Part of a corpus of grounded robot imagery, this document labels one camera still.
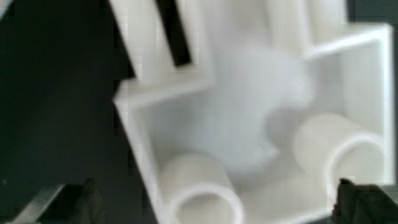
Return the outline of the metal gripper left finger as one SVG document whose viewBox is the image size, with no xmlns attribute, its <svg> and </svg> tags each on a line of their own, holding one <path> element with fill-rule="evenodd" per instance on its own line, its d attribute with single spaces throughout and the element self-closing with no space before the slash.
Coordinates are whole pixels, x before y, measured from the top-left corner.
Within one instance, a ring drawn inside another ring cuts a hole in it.
<svg viewBox="0 0 398 224">
<path fill-rule="evenodd" d="M 104 199 L 93 178 L 42 188 L 11 224 L 105 224 Z"/>
</svg>

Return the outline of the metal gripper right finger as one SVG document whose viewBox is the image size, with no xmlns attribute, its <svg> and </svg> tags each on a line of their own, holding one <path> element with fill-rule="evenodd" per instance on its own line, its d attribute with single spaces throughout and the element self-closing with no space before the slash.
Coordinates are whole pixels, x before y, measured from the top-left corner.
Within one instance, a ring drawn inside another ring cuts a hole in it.
<svg viewBox="0 0 398 224">
<path fill-rule="evenodd" d="M 376 184 L 340 179 L 333 223 L 398 224 L 398 203 Z"/>
</svg>

